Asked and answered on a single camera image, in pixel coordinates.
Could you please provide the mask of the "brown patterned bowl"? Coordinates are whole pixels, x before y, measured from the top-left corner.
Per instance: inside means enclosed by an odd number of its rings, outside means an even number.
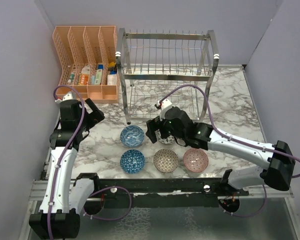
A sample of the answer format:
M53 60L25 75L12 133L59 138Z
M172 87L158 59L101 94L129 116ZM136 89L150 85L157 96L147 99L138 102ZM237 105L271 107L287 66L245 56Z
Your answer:
M161 173L171 173L178 167L179 158L171 149L160 149L153 156L153 164Z

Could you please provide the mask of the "pink circle pattern bowl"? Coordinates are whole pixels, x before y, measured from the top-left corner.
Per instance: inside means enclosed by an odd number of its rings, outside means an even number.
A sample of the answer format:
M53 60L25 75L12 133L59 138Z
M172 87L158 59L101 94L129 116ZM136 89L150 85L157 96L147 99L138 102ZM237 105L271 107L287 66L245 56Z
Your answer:
M183 164L189 171L201 173L208 167L209 158L203 150L191 148L184 153Z

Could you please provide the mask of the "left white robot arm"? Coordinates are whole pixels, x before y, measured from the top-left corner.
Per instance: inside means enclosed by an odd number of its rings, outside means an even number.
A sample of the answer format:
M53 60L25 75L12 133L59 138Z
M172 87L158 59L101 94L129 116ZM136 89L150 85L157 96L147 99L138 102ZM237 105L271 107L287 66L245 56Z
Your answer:
M80 230L80 213L89 197L101 190L96 173L81 173L71 184L72 171L83 133L89 132L105 116L87 98L88 113L75 98L60 101L59 125L49 137L50 174L38 213L31 214L29 225L42 240L75 239Z

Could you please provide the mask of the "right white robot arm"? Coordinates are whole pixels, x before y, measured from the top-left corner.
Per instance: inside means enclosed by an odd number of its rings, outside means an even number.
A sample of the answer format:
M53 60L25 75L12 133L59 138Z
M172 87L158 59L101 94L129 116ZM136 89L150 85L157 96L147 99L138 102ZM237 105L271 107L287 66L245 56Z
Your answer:
M295 160L287 143L260 143L232 136L211 124L192 121L188 114L172 107L163 117L146 122L146 136L157 142L156 131L162 138L174 137L186 146L207 151L226 153L254 165L241 170L228 169L219 184L220 191L230 196L245 187L267 185L278 191L288 191L293 176Z

